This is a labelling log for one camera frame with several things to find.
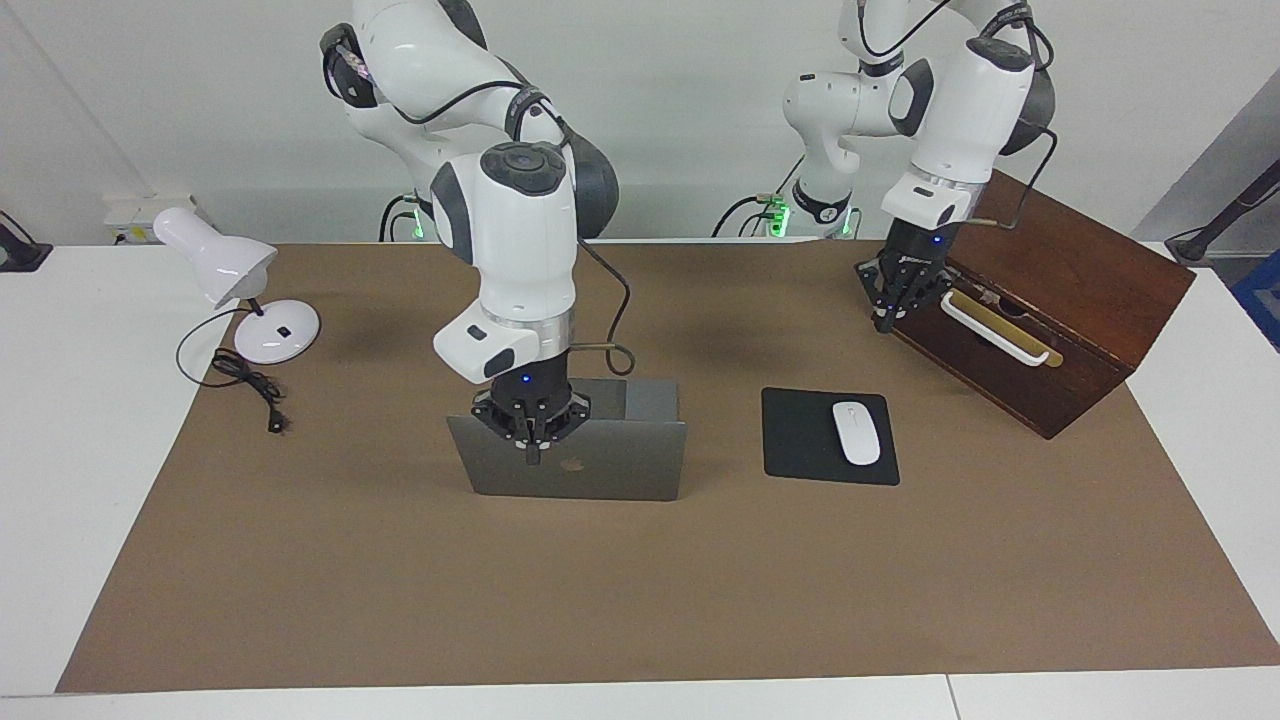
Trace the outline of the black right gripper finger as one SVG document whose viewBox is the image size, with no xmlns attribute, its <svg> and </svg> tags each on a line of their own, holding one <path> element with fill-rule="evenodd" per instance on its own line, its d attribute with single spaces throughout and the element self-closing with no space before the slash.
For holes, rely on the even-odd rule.
<svg viewBox="0 0 1280 720">
<path fill-rule="evenodd" d="M 534 424 L 524 402 L 504 406 L 494 398 L 474 398 L 472 415 L 502 439 L 522 450 L 526 465 L 536 465 Z"/>
<path fill-rule="evenodd" d="M 532 410 L 532 465 L 541 462 L 541 455 L 553 445 L 568 437 L 580 428 L 591 413 L 590 398 L 570 398 L 553 414 L 549 400 L 540 401 Z"/>
</svg>

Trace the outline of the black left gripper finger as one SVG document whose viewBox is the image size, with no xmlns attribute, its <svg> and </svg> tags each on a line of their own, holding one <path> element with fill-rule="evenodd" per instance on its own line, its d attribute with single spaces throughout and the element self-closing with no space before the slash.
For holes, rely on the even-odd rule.
<svg viewBox="0 0 1280 720">
<path fill-rule="evenodd" d="M 870 304 L 870 319 L 876 331 L 890 334 L 899 319 L 900 299 L 892 283 L 886 283 L 881 261 L 870 259 L 856 265 L 856 274 Z"/>
<path fill-rule="evenodd" d="M 938 268 L 901 268 L 891 281 L 891 319 L 897 320 L 920 305 L 934 302 L 951 290 L 954 277 Z"/>
</svg>

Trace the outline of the silver laptop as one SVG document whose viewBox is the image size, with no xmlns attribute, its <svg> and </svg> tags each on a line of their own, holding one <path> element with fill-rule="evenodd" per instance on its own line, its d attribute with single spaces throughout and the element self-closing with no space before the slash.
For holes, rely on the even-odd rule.
<svg viewBox="0 0 1280 720">
<path fill-rule="evenodd" d="M 447 424 L 474 491 L 534 498 L 673 501 L 689 429 L 669 379 L 572 378 L 589 419 L 530 465 L 513 442 L 475 416 Z"/>
</svg>

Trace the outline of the white computer mouse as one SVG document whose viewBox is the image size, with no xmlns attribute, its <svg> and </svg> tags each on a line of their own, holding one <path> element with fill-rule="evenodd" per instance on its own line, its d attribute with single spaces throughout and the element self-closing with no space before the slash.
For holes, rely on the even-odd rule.
<svg viewBox="0 0 1280 720">
<path fill-rule="evenodd" d="M 868 468 L 881 459 L 881 438 L 870 409 L 859 401 L 833 404 L 831 414 L 847 462 Z"/>
</svg>

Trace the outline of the dark wooden box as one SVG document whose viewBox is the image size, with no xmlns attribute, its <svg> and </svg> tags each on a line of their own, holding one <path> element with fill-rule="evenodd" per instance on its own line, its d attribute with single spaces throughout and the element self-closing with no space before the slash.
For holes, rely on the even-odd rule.
<svg viewBox="0 0 1280 720">
<path fill-rule="evenodd" d="M 995 172 L 980 217 L 1021 213 L 1016 228 L 969 225 L 948 252 L 959 290 L 1060 351 L 1029 368 L 946 316 L 941 295 L 897 319 L 906 345 L 1051 439 L 1143 363 L 1193 272 L 1056 199 Z"/>
</svg>

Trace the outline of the black mouse pad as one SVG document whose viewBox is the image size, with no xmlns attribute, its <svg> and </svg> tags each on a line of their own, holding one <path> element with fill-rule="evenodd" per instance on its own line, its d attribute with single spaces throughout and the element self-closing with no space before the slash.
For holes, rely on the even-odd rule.
<svg viewBox="0 0 1280 720">
<path fill-rule="evenodd" d="M 854 466 L 841 452 L 831 414 L 832 405 L 841 401 L 865 404 L 876 419 L 881 456 L 872 466 Z M 762 436 L 764 469 L 771 477 L 886 487 L 901 482 L 890 410 L 882 395 L 765 387 Z"/>
</svg>

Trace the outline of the brown table mat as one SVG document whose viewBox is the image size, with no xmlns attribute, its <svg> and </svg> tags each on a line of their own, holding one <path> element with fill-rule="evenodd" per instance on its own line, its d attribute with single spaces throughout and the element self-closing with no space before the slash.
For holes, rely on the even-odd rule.
<svg viewBox="0 0 1280 720">
<path fill-rule="evenodd" d="M 640 682 L 1280 665 L 1126 389 L 1044 441 L 865 318 L 868 243 L 608 246 L 639 375 L 678 384 L 673 502 L 485 497 L 431 337 L 435 245 L 292 245 L 319 342 L 291 429 L 200 391 L 58 689 Z M 765 387 L 882 395 L 899 486 L 771 477 Z"/>
</svg>

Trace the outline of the black tripod leg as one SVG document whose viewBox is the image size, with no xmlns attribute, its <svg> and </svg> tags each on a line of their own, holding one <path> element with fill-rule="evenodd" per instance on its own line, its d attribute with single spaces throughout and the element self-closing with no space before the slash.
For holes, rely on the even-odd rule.
<svg viewBox="0 0 1280 720">
<path fill-rule="evenodd" d="M 1196 265 L 1204 260 L 1208 247 L 1235 222 L 1262 208 L 1280 193 L 1280 158 L 1251 182 L 1229 205 L 1201 227 L 1184 231 L 1164 241 L 1174 260 L 1183 265 Z"/>
</svg>

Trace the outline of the white desk lamp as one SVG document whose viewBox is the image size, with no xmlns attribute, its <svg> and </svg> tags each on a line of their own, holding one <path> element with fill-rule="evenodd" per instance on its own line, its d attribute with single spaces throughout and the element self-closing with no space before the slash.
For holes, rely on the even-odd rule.
<svg viewBox="0 0 1280 720">
<path fill-rule="evenodd" d="M 308 350 L 321 322 L 310 304 L 278 300 L 261 304 L 268 268 L 278 249 L 247 237 L 223 234 L 187 208 L 169 208 L 154 222 L 157 240 L 179 251 L 195 269 L 207 301 L 221 309 L 232 300 L 246 301 L 248 313 L 234 333 L 234 350 L 259 365 L 287 363 Z"/>
</svg>

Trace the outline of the white power strip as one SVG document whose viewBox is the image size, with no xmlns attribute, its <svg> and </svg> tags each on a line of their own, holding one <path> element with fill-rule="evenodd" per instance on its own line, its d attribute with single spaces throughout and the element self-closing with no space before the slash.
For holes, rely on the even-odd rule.
<svg viewBox="0 0 1280 720">
<path fill-rule="evenodd" d="M 191 195 L 108 200 L 108 213 L 104 218 L 108 241 L 113 245 L 160 243 L 154 224 L 157 214 L 170 208 L 183 208 L 202 219 L 206 218 Z"/>
</svg>

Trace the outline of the black stand foot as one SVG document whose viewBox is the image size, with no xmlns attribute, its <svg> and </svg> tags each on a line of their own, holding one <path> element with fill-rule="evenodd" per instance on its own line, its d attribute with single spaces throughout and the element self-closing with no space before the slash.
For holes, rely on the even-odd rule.
<svg viewBox="0 0 1280 720">
<path fill-rule="evenodd" d="M 51 243 L 42 243 L 8 211 L 0 209 L 0 274 L 33 273 L 52 252 Z"/>
</svg>

